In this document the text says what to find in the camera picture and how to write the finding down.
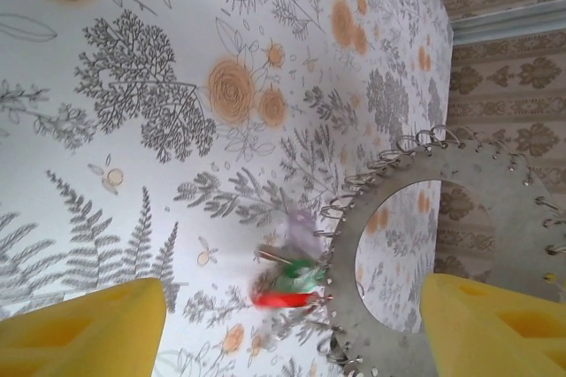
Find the circular hole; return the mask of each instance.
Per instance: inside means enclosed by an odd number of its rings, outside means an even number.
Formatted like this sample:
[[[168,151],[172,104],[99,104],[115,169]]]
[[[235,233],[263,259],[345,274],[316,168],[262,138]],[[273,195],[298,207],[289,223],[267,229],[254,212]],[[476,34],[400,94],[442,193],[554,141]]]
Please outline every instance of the circular hole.
[[[481,228],[470,230],[477,221]],[[441,187],[440,181],[410,185],[389,197],[366,224],[354,270],[358,293],[383,325],[422,332],[426,275],[436,269],[485,281],[493,247],[493,225],[477,196],[456,184]]]

